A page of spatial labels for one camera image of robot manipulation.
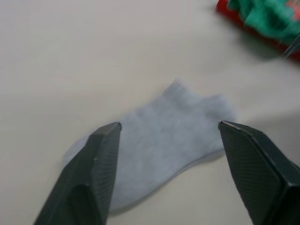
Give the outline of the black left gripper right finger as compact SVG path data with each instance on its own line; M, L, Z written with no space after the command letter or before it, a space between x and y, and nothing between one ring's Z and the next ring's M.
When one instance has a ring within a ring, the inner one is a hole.
M230 172L254 225L300 223L300 169L263 132L221 121Z

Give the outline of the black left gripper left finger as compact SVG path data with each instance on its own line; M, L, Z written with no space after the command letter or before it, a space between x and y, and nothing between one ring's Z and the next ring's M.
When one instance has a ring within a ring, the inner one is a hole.
M64 167L36 225L104 225L116 177L121 124L98 128Z

